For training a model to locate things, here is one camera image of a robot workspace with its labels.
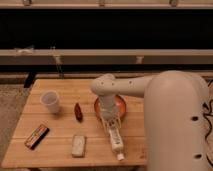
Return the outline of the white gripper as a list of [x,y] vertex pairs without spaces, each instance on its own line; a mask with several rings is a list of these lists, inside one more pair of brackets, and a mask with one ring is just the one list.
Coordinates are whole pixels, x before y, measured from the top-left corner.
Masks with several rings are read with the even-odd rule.
[[116,106],[110,107],[110,108],[100,108],[100,115],[102,121],[102,125],[104,127],[105,132],[109,132],[109,123],[108,120],[115,119],[115,125],[118,130],[121,129],[122,123],[120,118],[116,119],[118,117],[118,108]]

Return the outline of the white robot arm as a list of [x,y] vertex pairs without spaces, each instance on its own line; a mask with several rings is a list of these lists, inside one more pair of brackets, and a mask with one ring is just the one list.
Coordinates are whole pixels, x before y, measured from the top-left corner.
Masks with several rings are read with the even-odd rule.
[[199,75],[164,71],[153,76],[117,79],[104,74],[91,83],[99,96],[102,120],[116,117],[115,97],[144,100],[147,171],[208,171],[203,106],[209,88]]

